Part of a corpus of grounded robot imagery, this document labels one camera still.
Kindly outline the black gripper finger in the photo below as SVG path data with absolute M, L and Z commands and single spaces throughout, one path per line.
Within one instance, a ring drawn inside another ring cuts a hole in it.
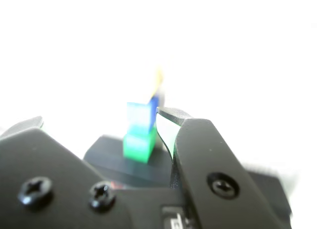
M 37 127 L 0 139 L 3 229 L 129 229 L 125 205 L 93 186 L 102 177 Z
M 169 151 L 200 228 L 280 228 L 265 197 L 210 120 L 158 107 L 157 122 L 166 121 L 180 127 Z

